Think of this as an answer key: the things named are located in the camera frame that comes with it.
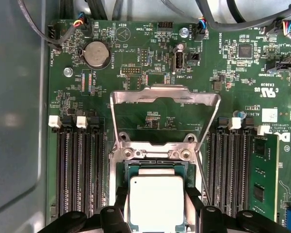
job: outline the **green circuit board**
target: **green circuit board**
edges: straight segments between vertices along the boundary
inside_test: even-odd
[[[72,20],[59,20],[53,24],[63,34],[72,23]],[[183,27],[189,29],[187,38],[179,36],[179,30]],[[157,22],[92,21],[92,29],[90,37],[85,37],[77,29],[62,44],[61,52],[50,51],[48,113],[75,119],[94,111],[95,116],[99,116],[100,143],[103,147],[100,149],[98,205],[108,204],[108,153],[114,145],[110,93],[115,90],[142,90],[153,84],[180,84],[193,93],[218,93],[222,100],[216,117],[231,118],[234,111],[244,111],[247,117],[254,119],[255,127],[269,125],[270,133],[277,135],[268,138],[266,145],[276,148],[272,154],[275,158],[271,163],[265,161],[264,168],[259,167],[274,173],[268,176],[268,181],[275,183],[277,189],[266,190],[272,187],[263,187],[263,194],[269,194],[274,200],[260,201],[258,207],[261,213],[284,226],[286,208],[291,206],[291,72],[267,73],[265,65],[291,56],[291,41],[281,34],[263,35],[260,28],[236,33],[207,29],[204,38],[196,41],[194,25],[187,23],[174,23],[170,32],[158,32]],[[111,52],[110,64],[104,69],[91,69],[79,55],[80,49],[94,40],[105,43]],[[171,68],[173,50],[178,43],[185,45],[185,54],[198,53],[200,59],[198,62],[187,59],[185,67],[174,73]],[[73,69],[72,77],[63,74],[66,67]],[[176,104],[170,99],[157,99],[152,104],[130,102],[115,108],[119,132],[127,132],[131,140],[153,143],[183,141],[188,133],[198,135],[210,114],[211,110],[203,106]],[[58,137],[50,128],[49,222],[56,212],[58,143]],[[201,152],[206,157],[207,146],[203,146]],[[93,167],[89,169],[94,174],[98,169],[95,168],[97,153],[91,151],[90,154]],[[255,158],[251,161],[249,180],[258,176],[255,168],[259,160]],[[97,178],[93,178],[92,183],[93,187],[98,186]],[[253,196],[249,196],[250,209],[255,206],[252,204]]]

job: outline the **mounting screw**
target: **mounting screw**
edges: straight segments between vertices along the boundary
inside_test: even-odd
[[[133,155],[133,151],[132,151],[132,149],[125,149],[124,150],[124,156],[126,157],[126,158],[130,158],[131,156]]]
[[[243,214],[245,217],[253,217],[252,213],[249,212],[243,212]]]
[[[209,212],[215,212],[215,208],[214,207],[207,207],[207,210],[209,211]]]
[[[181,157],[183,160],[188,160],[191,157],[191,152],[189,150],[183,150],[181,152]]]
[[[187,28],[181,28],[181,29],[180,29],[180,32],[179,32],[179,35],[180,35],[182,38],[187,38],[187,37],[190,35],[190,31],[189,31],[189,29],[187,29]]]
[[[72,75],[73,75],[73,69],[70,68],[70,67],[66,67],[66,68],[64,69],[64,75],[65,75],[67,78],[72,77]]]

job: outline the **gray metal panel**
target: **gray metal panel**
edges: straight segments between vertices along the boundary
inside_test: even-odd
[[[56,1],[49,18],[58,11]],[[26,1],[38,26],[45,1]],[[16,0],[0,1],[0,232],[36,232],[45,224],[47,47]]]
[[[84,0],[74,0],[75,11],[89,13],[89,8]],[[201,17],[195,0],[170,0],[176,7],[192,17]],[[115,0],[104,0],[109,19],[112,17]],[[288,8],[291,0],[235,0],[242,16],[247,20],[255,20],[266,17]],[[234,23],[226,0],[208,0],[213,17],[218,22]],[[134,21],[168,20],[174,22],[189,22],[190,20],[178,16],[161,3],[161,0],[124,0],[122,19],[126,20],[128,5],[131,8],[131,16]]]

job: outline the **motherboard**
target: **motherboard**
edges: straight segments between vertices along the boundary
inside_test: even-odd
[[[60,36],[72,23],[59,20],[49,29]],[[110,95],[164,84],[221,98],[200,147],[210,203],[230,216],[250,209],[286,226],[291,41],[261,28],[219,33],[199,23],[90,25],[50,51],[48,222],[71,210],[91,216],[109,205],[109,153],[115,142]],[[114,107],[117,131],[125,132],[121,137],[153,144],[198,137],[212,112],[171,98]],[[196,185],[195,165],[185,166],[186,184]]]

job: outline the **ram slot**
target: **ram slot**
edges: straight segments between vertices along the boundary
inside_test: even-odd
[[[103,137],[102,134],[95,134],[95,155],[94,155],[94,203],[93,210],[102,206],[102,195],[103,195]]]
[[[233,161],[234,161],[234,140],[235,136],[232,132],[228,136],[228,158],[227,158],[227,173],[226,173],[226,214],[232,214],[232,192],[233,192]]]
[[[61,215],[62,134],[57,132],[56,215]]]
[[[214,180],[214,200],[215,206],[220,204],[221,193],[221,156],[222,156],[222,133],[218,132],[216,135],[216,148],[215,148],[215,180]]]
[[[237,214],[237,195],[238,195],[238,167],[239,167],[239,138],[238,131],[234,133],[234,152],[233,152],[233,175],[232,175],[232,203],[231,203],[231,217],[236,217]]]
[[[213,205],[213,184],[214,184],[214,157],[215,157],[215,137],[216,134],[209,135],[209,150],[208,150],[208,182],[207,186],[210,194],[210,204]]]
[[[72,210],[72,155],[73,155],[73,133],[66,134],[66,148],[65,148],[65,211]]]
[[[244,166],[245,166],[245,153],[246,153],[246,135],[240,135],[240,148],[239,148],[239,169],[238,169],[238,194],[237,205],[238,211],[243,209],[243,190],[244,190]]]
[[[225,210],[226,206],[226,169],[227,169],[227,144],[228,135],[222,134],[222,158],[221,158],[221,200],[220,208],[222,211]]]
[[[91,155],[91,134],[85,133],[84,134],[84,153],[83,153],[83,208],[82,211],[87,214],[87,216],[90,215],[90,195],[91,195],[91,189],[92,189],[92,155]]]
[[[79,133],[79,143],[78,143],[78,175],[77,175],[77,203],[76,210],[82,211],[82,176],[83,176],[83,154],[84,154],[84,133]]]
[[[243,209],[248,209],[248,192],[249,192],[249,176],[250,176],[250,154],[252,152],[251,145],[251,133],[248,133],[246,136],[246,152],[244,154],[244,178],[243,178]]]
[[[79,134],[73,136],[73,156],[72,156],[72,210],[78,210],[78,198],[80,191],[80,154],[79,154]]]

